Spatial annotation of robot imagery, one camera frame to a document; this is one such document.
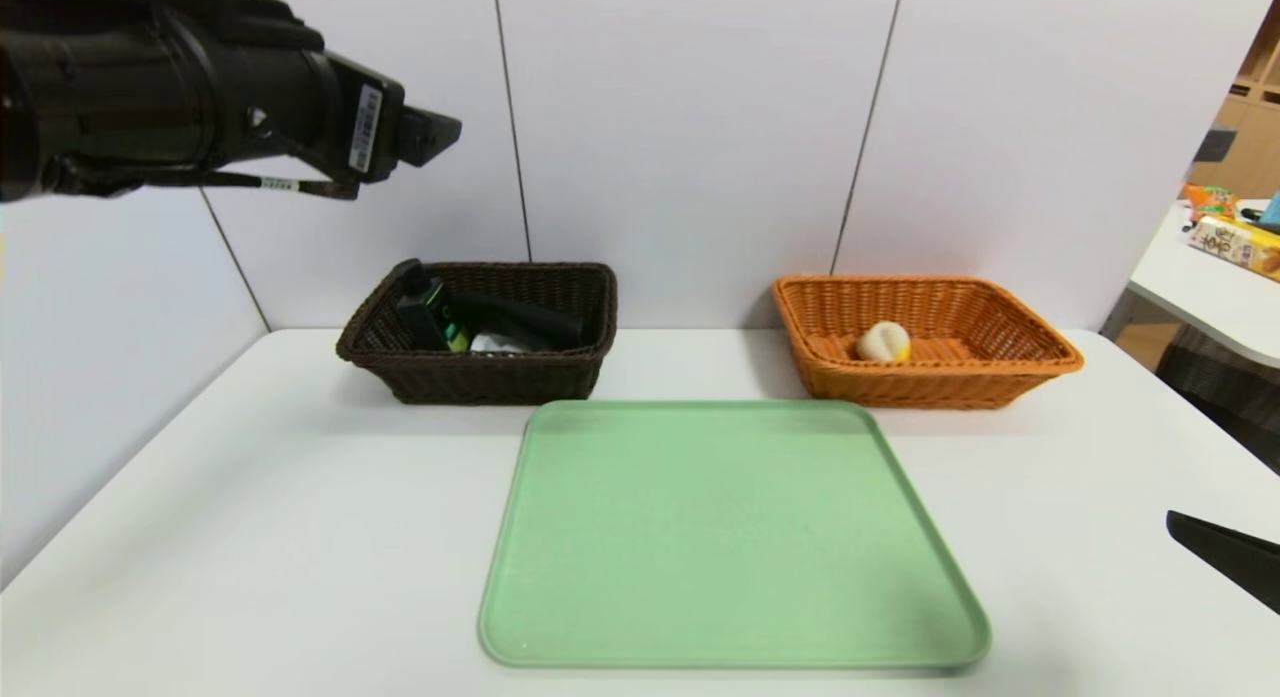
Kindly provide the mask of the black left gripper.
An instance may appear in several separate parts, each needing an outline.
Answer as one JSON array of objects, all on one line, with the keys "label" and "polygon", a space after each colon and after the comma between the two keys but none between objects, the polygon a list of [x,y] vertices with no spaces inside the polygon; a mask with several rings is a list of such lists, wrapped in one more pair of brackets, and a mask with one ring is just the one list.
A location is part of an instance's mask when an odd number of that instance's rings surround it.
[{"label": "black left gripper", "polygon": [[397,159],[424,168],[460,139],[463,123],[404,105],[403,90],[326,50],[324,37],[287,6],[174,10],[174,31],[204,72],[211,136],[178,185],[269,185],[229,171],[256,159],[296,159],[328,185],[384,182]]}]

